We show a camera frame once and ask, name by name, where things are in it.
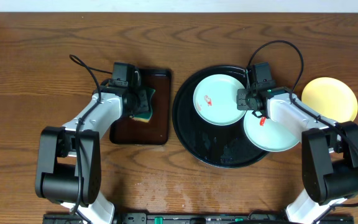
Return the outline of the green yellow sponge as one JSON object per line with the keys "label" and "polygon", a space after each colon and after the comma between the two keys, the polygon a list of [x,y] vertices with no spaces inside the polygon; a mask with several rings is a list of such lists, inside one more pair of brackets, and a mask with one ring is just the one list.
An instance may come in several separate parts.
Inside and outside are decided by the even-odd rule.
{"label": "green yellow sponge", "polygon": [[153,115],[152,97],[155,93],[153,88],[144,87],[139,91],[140,106],[133,120],[148,123]]}

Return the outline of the light blue plate front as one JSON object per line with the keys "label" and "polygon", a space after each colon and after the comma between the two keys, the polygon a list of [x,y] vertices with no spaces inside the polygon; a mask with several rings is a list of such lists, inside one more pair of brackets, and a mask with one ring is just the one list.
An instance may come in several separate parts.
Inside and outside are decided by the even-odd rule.
{"label": "light blue plate front", "polygon": [[215,74],[202,79],[193,93],[198,115],[210,124],[227,126],[239,121],[245,111],[237,109],[237,91],[243,84],[236,78]]}

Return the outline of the light green plate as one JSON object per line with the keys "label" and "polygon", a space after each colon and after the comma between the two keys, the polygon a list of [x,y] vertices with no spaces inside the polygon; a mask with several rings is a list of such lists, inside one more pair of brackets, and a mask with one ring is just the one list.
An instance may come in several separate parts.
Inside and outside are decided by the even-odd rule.
{"label": "light green plate", "polygon": [[245,113],[244,131],[251,143],[268,152],[286,151],[299,143],[280,123],[265,117],[257,118],[251,112]]}

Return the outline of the yellow plate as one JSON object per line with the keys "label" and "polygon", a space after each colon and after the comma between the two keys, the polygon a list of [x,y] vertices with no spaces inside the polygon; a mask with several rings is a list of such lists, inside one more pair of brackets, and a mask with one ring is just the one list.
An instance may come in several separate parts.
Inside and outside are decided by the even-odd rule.
{"label": "yellow plate", "polygon": [[321,77],[310,81],[302,91],[301,100],[322,116],[340,123],[354,121],[358,113],[354,92],[335,78]]}

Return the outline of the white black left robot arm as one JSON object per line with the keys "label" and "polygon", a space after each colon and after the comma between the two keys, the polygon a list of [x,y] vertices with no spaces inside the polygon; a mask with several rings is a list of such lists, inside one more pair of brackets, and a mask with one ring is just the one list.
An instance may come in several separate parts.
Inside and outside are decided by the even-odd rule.
{"label": "white black left robot arm", "polygon": [[149,113],[155,91],[104,86],[60,127],[40,134],[35,193],[77,214],[85,223],[112,223],[115,207],[101,193],[100,140],[123,115]]}

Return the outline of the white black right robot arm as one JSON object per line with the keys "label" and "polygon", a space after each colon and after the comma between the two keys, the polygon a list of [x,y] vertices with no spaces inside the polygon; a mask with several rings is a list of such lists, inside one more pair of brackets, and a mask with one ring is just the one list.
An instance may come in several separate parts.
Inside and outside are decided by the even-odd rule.
{"label": "white black right robot arm", "polygon": [[358,207],[358,125],[338,123],[288,88],[239,89],[239,110],[278,122],[301,142],[304,189],[285,209],[292,223],[320,223],[336,208]]}

